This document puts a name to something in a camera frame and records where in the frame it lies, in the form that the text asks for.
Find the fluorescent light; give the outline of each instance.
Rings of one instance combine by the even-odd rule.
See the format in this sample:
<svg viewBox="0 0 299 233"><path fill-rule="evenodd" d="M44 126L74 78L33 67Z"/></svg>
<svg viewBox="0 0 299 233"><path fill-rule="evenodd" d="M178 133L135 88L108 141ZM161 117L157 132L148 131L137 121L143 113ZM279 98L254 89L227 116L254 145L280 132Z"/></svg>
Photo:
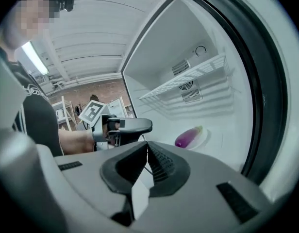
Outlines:
<svg viewBox="0 0 299 233"><path fill-rule="evenodd" d="M45 67L45 65L43 64L43 62L35 52L31 42L24 44L22 46L22 49L27 54L29 59L32 61L34 66L40 71L41 74L46 75L47 73L49 73L48 69Z"/></svg>

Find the black t-shirt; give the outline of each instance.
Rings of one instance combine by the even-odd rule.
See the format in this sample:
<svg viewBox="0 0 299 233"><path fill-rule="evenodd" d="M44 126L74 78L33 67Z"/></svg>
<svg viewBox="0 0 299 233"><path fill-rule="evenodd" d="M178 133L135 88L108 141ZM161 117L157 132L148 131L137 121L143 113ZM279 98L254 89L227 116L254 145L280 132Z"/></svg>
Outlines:
<svg viewBox="0 0 299 233"><path fill-rule="evenodd" d="M6 53L1 48L0 54L27 92L13 128L26 133L35 143L47 146L53 156L63 155L59 142L57 116L47 96L20 63L8 62Z"/></svg>

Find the wire shelf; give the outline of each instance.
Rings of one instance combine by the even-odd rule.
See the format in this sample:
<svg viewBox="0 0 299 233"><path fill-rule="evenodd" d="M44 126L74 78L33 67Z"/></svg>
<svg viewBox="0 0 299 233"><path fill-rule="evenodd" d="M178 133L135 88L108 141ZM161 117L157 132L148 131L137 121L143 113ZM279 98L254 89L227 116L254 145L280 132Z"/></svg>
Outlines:
<svg viewBox="0 0 299 233"><path fill-rule="evenodd" d="M222 67L224 67L225 63L225 54L219 54L210 60L207 60L195 67L191 67L190 69L182 72L178 76L174 77L173 79L167 81L166 83L160 85L159 87L153 89L152 91L148 92L147 94L143 95L139 99L150 98L153 96L157 96L162 94L166 91L169 91L175 87L181 86L185 83L193 81L203 75L207 75L212 73Z"/></svg>

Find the man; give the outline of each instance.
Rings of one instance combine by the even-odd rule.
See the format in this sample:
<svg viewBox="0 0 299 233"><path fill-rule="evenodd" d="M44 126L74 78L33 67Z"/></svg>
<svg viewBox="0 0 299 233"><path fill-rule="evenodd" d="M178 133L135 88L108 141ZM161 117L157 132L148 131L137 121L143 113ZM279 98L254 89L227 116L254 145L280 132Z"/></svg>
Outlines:
<svg viewBox="0 0 299 233"><path fill-rule="evenodd" d="M41 32L60 11L60 0L19 0L0 27L0 54L27 92L13 125L35 143L49 147L53 156L93 151L91 130L64 131L48 98L36 81L15 59L15 50Z"/></svg>

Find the refrigerator wall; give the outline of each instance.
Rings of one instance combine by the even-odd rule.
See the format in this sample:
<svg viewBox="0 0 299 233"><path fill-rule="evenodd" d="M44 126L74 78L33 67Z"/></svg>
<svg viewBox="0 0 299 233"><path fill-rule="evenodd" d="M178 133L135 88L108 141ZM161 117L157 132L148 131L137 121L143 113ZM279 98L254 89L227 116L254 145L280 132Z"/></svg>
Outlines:
<svg viewBox="0 0 299 233"><path fill-rule="evenodd" d="M193 151L242 170L252 135L249 81L207 11L174 0L144 34L123 76L136 116L153 121L146 140L174 145L181 133L202 126L203 142Z"/></svg>

